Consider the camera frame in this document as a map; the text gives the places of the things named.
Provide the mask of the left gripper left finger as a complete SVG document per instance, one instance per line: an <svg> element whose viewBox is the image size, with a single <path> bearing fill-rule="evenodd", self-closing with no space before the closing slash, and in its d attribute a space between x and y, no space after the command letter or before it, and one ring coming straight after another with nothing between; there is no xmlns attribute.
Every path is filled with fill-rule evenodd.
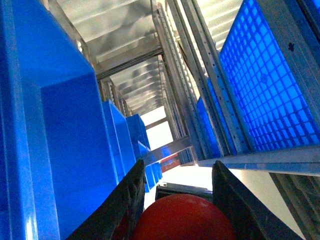
<svg viewBox="0 0 320 240"><path fill-rule="evenodd" d="M145 163L138 160L68 240L130 240L144 210Z"/></svg>

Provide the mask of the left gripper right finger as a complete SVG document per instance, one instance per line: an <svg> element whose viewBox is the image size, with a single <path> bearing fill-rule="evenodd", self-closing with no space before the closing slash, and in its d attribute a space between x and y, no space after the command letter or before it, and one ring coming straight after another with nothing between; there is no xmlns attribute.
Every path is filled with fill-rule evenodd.
<svg viewBox="0 0 320 240"><path fill-rule="evenodd" d="M237 240L300 240L219 160L212 166L213 203L234 228Z"/></svg>

